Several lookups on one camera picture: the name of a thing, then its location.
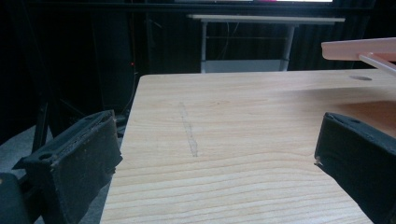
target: dark background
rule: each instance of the dark background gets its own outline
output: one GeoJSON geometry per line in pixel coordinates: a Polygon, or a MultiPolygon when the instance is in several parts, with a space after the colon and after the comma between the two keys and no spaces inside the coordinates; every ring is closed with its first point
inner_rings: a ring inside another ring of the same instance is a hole
{"type": "MultiPolygon", "coordinates": [[[[64,129],[83,115],[113,109],[126,118],[138,79],[146,74],[199,73],[201,23],[187,12],[125,12],[111,10],[57,10],[29,7],[39,54],[53,96],[59,101],[59,119],[64,129]]],[[[68,1],[80,3],[131,3],[132,1],[68,1]]],[[[133,1],[168,3],[173,1],[133,1]]],[[[395,8],[389,0],[334,0],[320,7],[395,8]]],[[[359,62],[326,61],[321,57],[324,41],[396,36],[395,14],[347,14],[346,22],[334,26],[301,25],[295,31],[289,70],[352,69],[369,67],[359,62]]],[[[13,20],[7,1],[0,1],[0,144],[36,122],[39,90],[43,81],[29,60],[32,54],[21,45],[23,24],[13,20]]],[[[229,24],[233,31],[234,23],[229,24]]],[[[208,35],[226,36],[226,24],[211,23],[208,35]]],[[[286,26],[239,24],[233,36],[266,36],[265,40],[230,40],[225,54],[224,39],[209,39],[206,57],[226,60],[278,59],[286,26]]]]}

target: wooden table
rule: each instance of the wooden table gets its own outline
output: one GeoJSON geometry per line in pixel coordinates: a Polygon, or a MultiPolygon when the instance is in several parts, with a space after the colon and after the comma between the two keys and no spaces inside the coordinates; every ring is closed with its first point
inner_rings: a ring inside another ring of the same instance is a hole
{"type": "Polygon", "coordinates": [[[313,154],[326,111],[396,136],[395,100],[379,70],[142,77],[102,222],[370,223],[313,154]]]}

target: wood grain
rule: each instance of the wood grain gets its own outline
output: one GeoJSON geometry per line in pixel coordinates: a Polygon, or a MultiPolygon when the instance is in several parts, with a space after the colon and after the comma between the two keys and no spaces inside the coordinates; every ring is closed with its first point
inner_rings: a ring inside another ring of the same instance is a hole
{"type": "Polygon", "coordinates": [[[395,87],[378,70],[142,77],[102,222],[370,223],[313,154],[326,111],[396,136],[395,87]]]}

